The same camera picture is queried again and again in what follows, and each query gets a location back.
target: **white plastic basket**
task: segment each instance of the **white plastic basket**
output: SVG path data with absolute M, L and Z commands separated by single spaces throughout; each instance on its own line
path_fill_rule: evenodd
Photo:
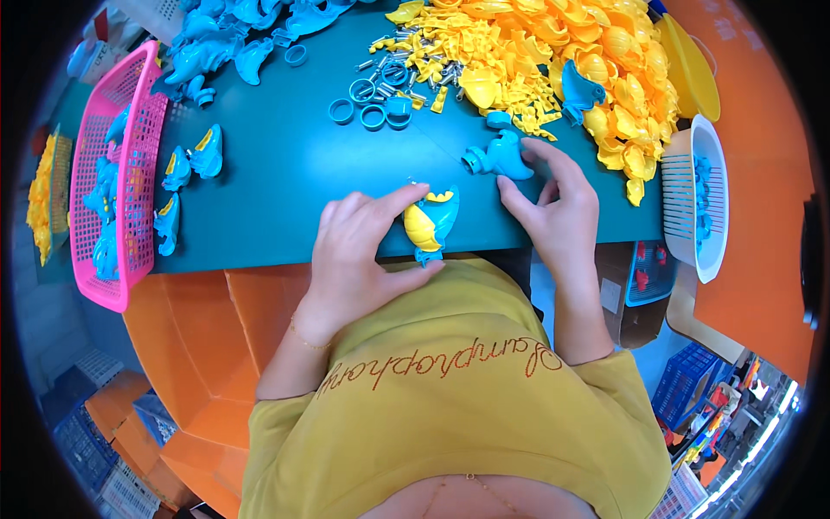
M 117 514 L 127 519 L 151 519 L 161 503 L 120 458 L 112 467 L 100 495 Z
M 706 157 L 712 167 L 709 186 L 711 235 L 701 240 L 698 252 L 695 170 L 692 155 Z M 663 233 L 669 252 L 697 270 L 702 283 L 715 279 L 726 251 L 729 233 L 729 183 L 726 161 L 715 127 L 695 115 L 691 128 L 671 136 L 662 159 Z
M 168 47 L 182 31 L 182 0 L 111 0 L 112 4 Z
M 102 388 L 124 368 L 124 363 L 106 353 L 92 350 L 78 359 L 75 366 L 95 382 L 96 386 Z

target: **teal table surface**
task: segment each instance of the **teal table surface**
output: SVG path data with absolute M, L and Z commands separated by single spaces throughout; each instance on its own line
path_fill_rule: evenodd
M 358 3 L 322 32 L 303 37 L 299 43 L 308 49 L 308 61 L 302 66 L 289 67 L 283 59 L 286 49 L 277 47 L 262 64 L 258 86 L 242 81 L 228 62 L 206 81 L 217 90 L 211 105 L 200 109 L 191 100 L 168 105 L 155 206 L 162 208 L 170 198 L 161 180 L 173 149 L 193 149 L 214 123 L 222 127 L 224 165 L 215 179 L 194 173 L 180 190 L 178 245 L 172 256 L 156 256 L 153 272 L 308 262 L 320 211 L 328 201 L 352 191 L 380 197 L 410 180 L 428 182 L 436 192 L 453 184 L 459 188 L 460 209 L 445 252 L 530 245 L 501 206 L 496 177 L 470 175 L 461 165 L 466 147 L 486 149 L 497 130 L 485 125 L 468 100 L 456 102 L 455 88 L 450 87 L 442 114 L 427 108 L 415 111 L 412 123 L 401 131 L 387 125 L 367 131 L 357 113 L 345 126 L 329 119 L 330 102 L 348 97 L 349 84 L 371 73 L 355 74 L 354 65 L 369 58 L 372 40 L 394 30 L 383 14 L 397 5 L 388 0 Z M 426 84 L 416 85 L 415 91 L 434 97 Z M 63 110 L 71 113 L 63 115 L 61 127 L 74 124 L 69 133 L 76 135 L 80 116 Z M 579 164 L 597 190 L 599 242 L 662 237 L 659 172 L 646 185 L 641 207 L 634 208 L 625 198 L 623 173 L 608 171 L 597 161 L 597 147 L 582 126 L 571 127 L 562 118 L 545 129 L 558 137 L 555 145 Z M 534 201 L 549 175 L 543 169 L 518 183 Z M 392 226 L 378 254 L 413 254 L 400 222 Z

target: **orange wall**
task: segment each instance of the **orange wall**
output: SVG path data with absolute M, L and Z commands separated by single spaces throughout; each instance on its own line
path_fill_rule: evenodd
M 698 284 L 695 317 L 803 384 L 813 333 L 802 323 L 798 257 L 813 181 L 798 108 L 762 36 L 733 2 L 664 4 L 717 61 L 715 128 L 729 176 L 726 255 L 718 277 Z

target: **wrist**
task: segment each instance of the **wrist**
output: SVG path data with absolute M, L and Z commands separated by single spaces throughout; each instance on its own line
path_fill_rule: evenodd
M 307 294 L 294 312 L 296 334 L 313 346 L 329 344 L 341 327 L 319 300 Z

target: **white plastic crate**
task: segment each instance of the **white plastic crate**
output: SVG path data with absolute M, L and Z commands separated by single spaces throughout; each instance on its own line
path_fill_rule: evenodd
M 669 488 L 649 519 L 683 519 L 708 497 L 709 493 L 697 481 L 689 465 L 682 463 L 671 475 Z
M 151 519 L 161 503 L 123 459 L 112 467 L 100 495 L 113 511 L 125 519 Z
M 92 350 L 75 362 L 75 366 L 102 388 L 124 368 L 124 363 L 106 353 Z
M 706 157 L 712 167 L 709 207 L 711 235 L 701 240 L 697 251 L 697 193 L 694 155 Z M 715 279 L 726 251 L 729 233 L 729 182 L 726 160 L 715 127 L 703 116 L 695 115 L 691 128 L 671 136 L 662 156 L 663 234 L 671 255 L 697 270 L 702 283 Z

